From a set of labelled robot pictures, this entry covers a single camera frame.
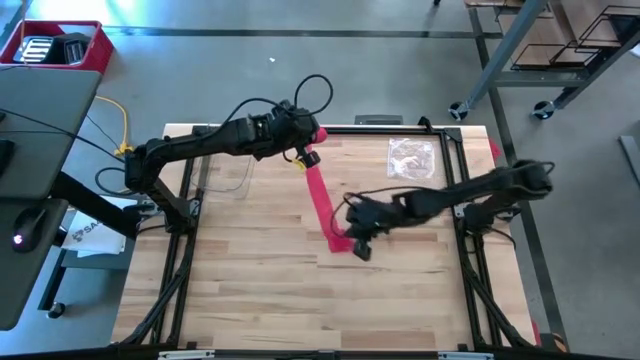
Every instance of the gray floor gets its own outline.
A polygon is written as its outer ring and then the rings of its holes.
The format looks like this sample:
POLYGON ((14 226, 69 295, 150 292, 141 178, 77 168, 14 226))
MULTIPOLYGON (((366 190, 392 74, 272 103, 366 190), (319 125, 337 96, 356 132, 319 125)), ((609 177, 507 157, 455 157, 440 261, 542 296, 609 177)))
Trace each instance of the gray floor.
MULTIPOLYGON (((222 29, 339 29, 470 31, 461 0, 35 0, 29 17, 97 19, 110 25, 222 29)), ((0 22, 19 1, 0 2, 0 22)), ((486 30, 496 30, 490 13, 486 30)), ((323 73, 334 83, 321 122, 353 123, 358 114, 398 114, 407 122, 426 115, 453 124, 447 106, 463 100, 480 74, 471 40, 349 38, 187 38, 112 36, 112 57, 99 94, 129 111, 132 141, 159 136, 170 122, 219 121, 250 96, 290 98, 297 82, 323 73)), ((640 59, 623 57, 588 91, 546 122, 527 117, 533 104, 557 89, 500 90, 518 156, 552 160, 554 193, 533 205, 560 310, 574 352, 638 358, 640 338, 640 188, 617 137, 638 120, 640 59)), ((314 108, 326 90, 313 84, 301 102, 314 108)), ((264 112, 261 106, 246 112, 264 112)), ((119 142, 116 109, 96 103, 92 118, 119 142)), ((499 139, 488 99, 466 124, 487 126, 499 139)), ((110 147, 90 123, 82 134, 110 147)), ((76 144, 65 170, 93 185, 105 156, 76 144)), ((122 187, 116 176, 107 184, 122 187)), ((513 226, 532 316, 544 329, 535 274, 521 226, 513 226)), ((48 320, 35 310, 55 256, 43 268, 18 326, 0 334, 0 354, 101 346, 109 342, 123 273, 73 270, 59 299, 68 314, 48 320), (77 296, 77 289, 82 289, 77 296)))

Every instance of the wooden tabletop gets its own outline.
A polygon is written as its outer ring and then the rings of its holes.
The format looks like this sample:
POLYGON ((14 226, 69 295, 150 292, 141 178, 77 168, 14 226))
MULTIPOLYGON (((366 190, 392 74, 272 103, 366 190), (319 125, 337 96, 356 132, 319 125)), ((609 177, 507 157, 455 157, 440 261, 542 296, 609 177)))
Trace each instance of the wooden tabletop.
MULTIPOLYGON (((188 134, 191 128, 168 124, 165 134, 188 134)), ((491 170, 494 163, 485 128, 461 129, 470 175, 491 170)), ((435 173, 421 184, 445 186, 438 140, 416 139, 432 141, 436 149, 435 173)), ((410 184, 387 178, 388 146, 386 135, 330 135, 315 146, 334 206, 347 191, 410 184)), ((248 157, 215 156, 209 186, 236 187, 232 184, 241 183, 247 164, 248 157)), ((184 162, 171 163, 161 175, 175 193, 183 168, 184 162)), ((199 348, 279 350, 471 346, 450 211, 423 226, 375 239, 371 261, 363 262, 350 253, 329 252, 297 167, 274 156, 257 163, 249 177, 240 190, 209 191, 205 196, 181 344, 197 341, 199 348)), ((389 194, 378 198, 388 199, 389 194)), ((342 227, 346 227, 344 213, 337 216, 342 227)), ((508 231, 505 224, 496 227, 508 231)), ((113 341, 129 335, 156 300, 168 240, 162 230, 138 237, 113 341)), ((496 302, 522 336, 533 342, 513 246, 493 233, 485 241, 496 302)), ((171 307, 167 314, 163 336, 168 333, 171 307)), ((479 316, 489 339, 482 305, 479 316)))

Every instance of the red bin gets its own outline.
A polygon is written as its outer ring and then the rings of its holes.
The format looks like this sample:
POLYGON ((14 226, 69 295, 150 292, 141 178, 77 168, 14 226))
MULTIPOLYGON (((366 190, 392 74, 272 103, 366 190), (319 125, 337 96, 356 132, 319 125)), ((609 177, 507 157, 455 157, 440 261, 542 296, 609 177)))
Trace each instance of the red bin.
MULTIPOLYGON (((102 30, 102 23, 99 21, 40 21, 40 20, 26 20, 24 28, 24 36, 58 36, 65 34, 61 26, 65 25, 77 25, 77 26, 92 26, 95 27, 95 33, 91 37, 87 51, 84 54, 84 58, 78 64, 66 65, 66 64, 32 64, 29 63, 28 67, 34 68, 47 68, 47 69, 69 69, 69 70, 91 70, 99 71, 104 75, 107 65, 109 65, 109 59, 113 53, 113 44, 102 30)), ((17 65, 13 61, 13 56, 20 47, 21 26, 18 26, 11 34, 9 41, 5 45, 4 49, 0 53, 0 68, 2 65, 17 65)))

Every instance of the clear plastic bag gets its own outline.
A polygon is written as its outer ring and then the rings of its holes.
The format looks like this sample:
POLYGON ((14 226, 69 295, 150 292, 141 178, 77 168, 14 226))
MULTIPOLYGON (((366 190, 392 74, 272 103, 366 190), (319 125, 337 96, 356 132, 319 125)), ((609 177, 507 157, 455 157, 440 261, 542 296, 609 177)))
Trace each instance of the clear plastic bag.
POLYGON ((428 179, 434 172, 433 144, 415 139, 389 139, 387 176, 410 180, 428 179))

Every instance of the computer mouse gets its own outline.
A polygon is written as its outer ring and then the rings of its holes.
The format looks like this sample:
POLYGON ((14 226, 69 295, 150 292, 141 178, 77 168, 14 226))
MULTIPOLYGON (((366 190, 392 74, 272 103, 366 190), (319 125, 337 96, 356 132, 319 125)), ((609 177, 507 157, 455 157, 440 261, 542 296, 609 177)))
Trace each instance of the computer mouse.
POLYGON ((13 224, 11 246, 16 252, 29 252, 40 242, 42 224, 46 211, 41 208, 29 208, 20 213, 13 224))

